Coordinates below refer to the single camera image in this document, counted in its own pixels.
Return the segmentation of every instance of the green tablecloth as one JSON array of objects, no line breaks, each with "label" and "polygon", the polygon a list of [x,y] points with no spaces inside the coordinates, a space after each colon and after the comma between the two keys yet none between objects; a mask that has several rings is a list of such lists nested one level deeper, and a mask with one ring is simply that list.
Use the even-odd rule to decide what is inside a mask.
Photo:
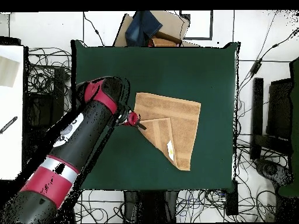
[{"label": "green tablecloth", "polygon": [[183,190],[231,187],[235,54],[226,48],[84,47],[76,41],[77,83],[126,77],[135,94],[201,103],[191,171],[180,171],[131,127],[118,127],[87,176],[83,189]]}]

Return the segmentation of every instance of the cardboard box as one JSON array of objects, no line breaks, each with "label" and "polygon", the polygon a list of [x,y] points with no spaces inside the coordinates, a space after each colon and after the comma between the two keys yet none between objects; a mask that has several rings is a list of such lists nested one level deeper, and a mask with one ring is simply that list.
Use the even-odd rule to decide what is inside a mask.
[{"label": "cardboard box", "polygon": [[[157,38],[170,40],[184,47],[198,47],[198,45],[182,41],[189,25],[188,20],[162,10],[151,10],[151,13],[163,25],[155,35]],[[132,21],[133,18],[128,14],[124,15],[113,46],[127,46],[125,33]]]}]

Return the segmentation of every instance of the folded towel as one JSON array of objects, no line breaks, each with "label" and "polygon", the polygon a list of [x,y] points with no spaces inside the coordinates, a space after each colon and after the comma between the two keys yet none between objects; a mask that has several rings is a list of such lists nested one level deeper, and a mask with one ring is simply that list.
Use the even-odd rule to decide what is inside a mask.
[{"label": "folded towel", "polygon": [[140,129],[179,170],[190,170],[201,104],[194,101],[137,93],[134,111],[140,114]]}]

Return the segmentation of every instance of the black cable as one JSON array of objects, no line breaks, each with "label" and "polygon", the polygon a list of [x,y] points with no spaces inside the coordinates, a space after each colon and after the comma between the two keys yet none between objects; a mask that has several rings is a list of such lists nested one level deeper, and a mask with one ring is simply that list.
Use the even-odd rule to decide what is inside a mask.
[{"label": "black cable", "polygon": [[85,20],[87,20],[88,22],[90,22],[90,23],[91,23],[91,25],[92,25],[93,29],[95,30],[96,34],[97,34],[97,35],[99,36],[99,38],[100,38],[100,41],[102,42],[102,46],[105,46],[105,45],[104,45],[104,43],[103,43],[103,41],[102,41],[102,38],[100,37],[99,31],[97,31],[97,30],[96,30],[96,28],[94,27],[93,23],[92,23],[90,20],[88,20],[88,19],[86,18],[86,16],[85,16],[85,13],[84,13],[84,12],[83,12],[83,16],[84,16],[84,19],[85,19]]},{"label": "black cable", "polygon": [[260,210],[259,210],[259,203],[258,203],[258,198],[259,198],[259,196],[262,194],[262,193],[271,193],[271,194],[273,194],[275,197],[276,197],[276,194],[273,192],[273,191],[269,191],[269,190],[264,190],[264,191],[261,191],[261,192],[259,192],[257,195],[256,195],[256,208],[257,208],[257,210],[258,210],[258,214],[259,214],[259,216],[260,216],[260,218],[263,220],[263,222],[266,222],[263,218],[262,218],[262,216],[261,216],[261,214],[260,214]]}]

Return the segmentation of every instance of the white panel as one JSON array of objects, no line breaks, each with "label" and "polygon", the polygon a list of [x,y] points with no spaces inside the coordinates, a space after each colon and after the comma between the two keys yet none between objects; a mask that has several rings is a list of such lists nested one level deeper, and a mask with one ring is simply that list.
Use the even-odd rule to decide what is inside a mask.
[{"label": "white panel", "polygon": [[186,40],[203,47],[223,47],[232,42],[233,10],[213,11],[213,38],[212,40]]},{"label": "white panel", "polygon": [[0,86],[0,128],[11,119],[18,119],[0,138],[0,179],[13,180],[20,173],[22,167],[22,96],[23,96],[23,47],[14,45],[1,45],[0,55],[20,62],[13,87]]},{"label": "white panel", "polygon": [[83,38],[82,12],[13,13],[11,37],[30,48],[58,47],[71,52],[71,40]]},{"label": "white panel", "polygon": [[[255,60],[260,50],[275,10],[236,10],[234,40],[241,42],[240,59]],[[263,55],[271,46],[285,40],[299,27],[296,12],[279,10],[270,28]],[[299,56],[298,35],[269,51],[264,60],[292,61]]]},{"label": "white panel", "polygon": [[[84,13],[86,18],[93,23],[95,29],[98,30],[104,46],[112,46],[124,15],[127,13],[132,17],[135,11],[89,11]],[[95,29],[89,21],[84,21],[84,43],[87,46],[102,46]]]},{"label": "white panel", "polygon": [[8,15],[0,14],[0,36],[8,37]]},{"label": "white panel", "polygon": [[182,14],[190,14],[190,27],[185,34],[187,37],[209,38],[210,37],[210,10],[183,10]]}]

